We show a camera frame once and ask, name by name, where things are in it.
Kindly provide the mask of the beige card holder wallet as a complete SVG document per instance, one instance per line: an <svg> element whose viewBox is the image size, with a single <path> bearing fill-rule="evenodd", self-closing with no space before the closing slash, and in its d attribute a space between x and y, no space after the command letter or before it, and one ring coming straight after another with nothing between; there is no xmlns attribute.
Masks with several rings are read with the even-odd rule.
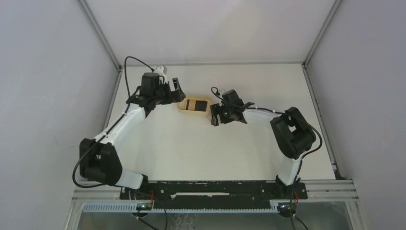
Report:
<svg viewBox="0 0 406 230"><path fill-rule="evenodd" d="M208 119L209 122L211 122L211 120L212 120L212 115L211 115L211 112L210 112L210 111L208 111L208 113L207 113L207 115L206 115L205 117Z"/></svg>

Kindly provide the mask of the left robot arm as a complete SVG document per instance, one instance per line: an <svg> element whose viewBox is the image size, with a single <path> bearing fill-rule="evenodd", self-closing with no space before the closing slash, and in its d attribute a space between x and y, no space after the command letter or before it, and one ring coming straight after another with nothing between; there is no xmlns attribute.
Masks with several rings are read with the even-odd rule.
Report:
<svg viewBox="0 0 406 230"><path fill-rule="evenodd" d="M125 169L119 151L134 128L144 121L158 105L180 103L186 95L178 78L173 85L163 72L144 73L141 84L126 100L124 111L114 123L94 138L84 138L79 145L79 160L73 172L82 178L96 181L100 186L131 188L131 194L139 200L148 197L150 188L143 183L145 175Z"/></svg>

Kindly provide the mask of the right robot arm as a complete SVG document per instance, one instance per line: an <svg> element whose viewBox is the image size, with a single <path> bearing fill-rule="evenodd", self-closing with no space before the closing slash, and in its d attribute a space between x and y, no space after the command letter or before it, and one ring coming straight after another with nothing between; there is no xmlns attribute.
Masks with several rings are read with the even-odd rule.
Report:
<svg viewBox="0 0 406 230"><path fill-rule="evenodd" d="M220 100L210 106L211 124L218 126L231 122L256 124L273 131L277 145L283 154L282 165L276 176L277 195L290 199L296 192L294 184L299 180L303 159L323 145L321 134L310 125L296 107L279 112L244 103L234 89L220 93L217 87L211 93ZM312 145L319 140L316 149Z"/></svg>

